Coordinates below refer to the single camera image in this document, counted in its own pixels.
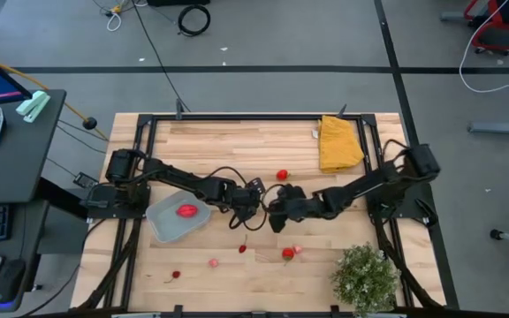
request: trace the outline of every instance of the computer mouse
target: computer mouse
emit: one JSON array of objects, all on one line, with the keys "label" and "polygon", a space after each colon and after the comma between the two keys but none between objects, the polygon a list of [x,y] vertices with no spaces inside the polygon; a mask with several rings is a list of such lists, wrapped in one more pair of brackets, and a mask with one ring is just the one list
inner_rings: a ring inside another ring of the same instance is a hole
[{"label": "computer mouse", "polygon": [[0,304],[13,301],[17,297],[24,274],[25,262],[23,260],[10,260],[1,267]]}]

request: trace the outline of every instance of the green plant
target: green plant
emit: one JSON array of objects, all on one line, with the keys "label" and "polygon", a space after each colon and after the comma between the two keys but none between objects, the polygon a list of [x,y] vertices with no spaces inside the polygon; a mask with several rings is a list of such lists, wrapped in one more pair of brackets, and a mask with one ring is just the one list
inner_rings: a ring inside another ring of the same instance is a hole
[{"label": "green plant", "polygon": [[355,313],[366,316],[392,310],[399,271],[384,252],[370,243],[343,251],[338,270],[330,276],[335,296],[355,306]]}]

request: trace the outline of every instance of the wooden tabletop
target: wooden tabletop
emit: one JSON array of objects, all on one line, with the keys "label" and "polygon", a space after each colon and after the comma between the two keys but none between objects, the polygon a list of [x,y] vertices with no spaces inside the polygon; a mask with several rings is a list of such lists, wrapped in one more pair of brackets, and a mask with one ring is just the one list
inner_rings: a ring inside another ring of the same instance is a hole
[{"label": "wooden tabletop", "polygon": [[[113,150],[132,147],[138,116],[116,115],[104,168]],[[399,114],[377,113],[376,120],[383,144],[388,139],[406,142]],[[307,120],[163,121],[156,130],[154,157],[200,176],[230,165],[247,180],[260,177],[267,188],[276,183],[278,170],[287,169],[291,173],[287,181],[301,186],[305,193],[345,185],[362,176],[363,163],[337,174],[320,172],[317,140],[311,133],[316,127],[316,121]],[[368,148],[373,149],[368,130],[367,135]],[[386,158],[394,157],[398,151],[396,147],[389,148]],[[373,155],[371,160],[376,167]],[[218,176],[238,181],[232,172],[221,171]],[[177,191],[169,185],[150,184],[151,203]],[[273,193],[268,197],[267,201],[271,200]],[[364,199],[356,200],[332,221],[288,221],[279,234],[272,232],[268,223],[255,232],[243,227],[230,230],[231,215],[221,214],[215,207],[212,210],[206,225],[175,243],[158,242],[147,221],[143,222],[129,310],[172,311],[175,305],[183,305],[185,311],[199,312],[315,312],[329,311],[335,304],[342,311],[353,310],[351,305],[335,299],[329,275],[343,249],[366,242],[377,246]],[[261,220],[262,213],[258,213],[249,224],[255,227]],[[117,223],[104,222],[87,239],[72,307],[89,296],[110,266]],[[445,303],[427,229],[409,219],[400,219],[398,224],[407,266],[433,299]],[[125,237],[131,228],[129,224]],[[245,236],[247,250],[240,254],[238,249]],[[285,265],[282,249],[294,244],[302,246],[303,252]],[[208,265],[214,258],[219,260],[215,269]],[[181,277],[166,284],[175,270],[181,272]],[[122,269],[118,278],[124,273]],[[114,304],[119,303],[122,282],[118,280]],[[401,291],[397,296],[403,305]]]}]

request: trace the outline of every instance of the yellow towel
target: yellow towel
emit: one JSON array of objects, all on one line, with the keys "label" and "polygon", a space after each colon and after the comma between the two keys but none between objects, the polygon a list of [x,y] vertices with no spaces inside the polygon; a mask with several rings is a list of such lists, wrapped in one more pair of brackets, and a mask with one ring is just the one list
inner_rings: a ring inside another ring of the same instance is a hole
[{"label": "yellow towel", "polygon": [[354,136],[353,125],[346,120],[323,116],[319,127],[319,168],[332,173],[353,167],[364,154]]}]

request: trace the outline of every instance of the white cable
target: white cable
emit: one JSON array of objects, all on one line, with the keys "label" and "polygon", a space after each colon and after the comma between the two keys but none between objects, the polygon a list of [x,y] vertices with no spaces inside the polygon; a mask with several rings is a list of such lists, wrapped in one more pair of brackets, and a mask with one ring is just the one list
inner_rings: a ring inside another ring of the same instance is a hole
[{"label": "white cable", "polygon": [[473,34],[473,36],[470,37],[470,40],[468,40],[468,43],[467,43],[467,47],[465,48],[465,54],[463,54],[463,60],[460,61],[460,66],[459,66],[459,75],[460,75],[460,79],[463,81],[463,84],[465,84],[465,86],[470,89],[471,91],[475,92],[475,93],[492,93],[492,92],[497,92],[501,89],[504,89],[504,88],[507,88],[509,87],[509,84],[507,85],[504,85],[502,87],[497,87],[497,88],[492,88],[492,89],[486,89],[486,90],[480,90],[480,89],[475,89],[475,88],[472,88],[471,86],[469,86],[467,84],[467,81],[465,80],[465,77],[463,76],[463,64],[465,63],[465,59],[467,59],[467,53],[468,53],[468,49],[470,48],[470,44],[472,43],[473,39],[475,38],[476,34],[478,34],[478,32],[481,30],[482,27],[484,27],[484,25],[486,23],[488,23],[488,21],[490,21],[492,19],[492,17],[494,17],[498,12],[500,12],[500,9],[502,9],[503,6],[505,6],[505,4],[508,3],[509,0],[505,0],[504,3],[502,5],[500,5],[498,7],[498,9],[492,13],[487,19],[486,21],[484,21],[475,31],[475,33]]},{"label": "white cable", "polygon": [[[113,21],[114,18],[119,19],[119,24],[115,28],[111,28],[111,21]],[[116,13],[112,13],[110,21],[107,22],[107,31],[111,32],[117,31],[121,27],[121,22],[123,22],[123,20],[121,20],[121,17],[119,17],[119,15]]]}]

